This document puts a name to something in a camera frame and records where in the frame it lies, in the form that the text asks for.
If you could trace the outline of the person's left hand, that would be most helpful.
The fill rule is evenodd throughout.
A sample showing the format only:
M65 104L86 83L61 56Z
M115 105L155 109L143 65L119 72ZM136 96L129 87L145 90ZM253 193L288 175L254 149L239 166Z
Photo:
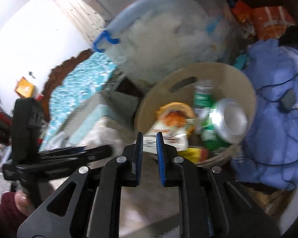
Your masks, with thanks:
M55 189L51 185L47 185L46 187L40 186L40 198L42 201L46 200L51 194L53 194ZM17 209L24 214L25 216L31 215L35 211L35 207L30 200L29 196L26 195L22 190L19 190L14 195L14 202Z

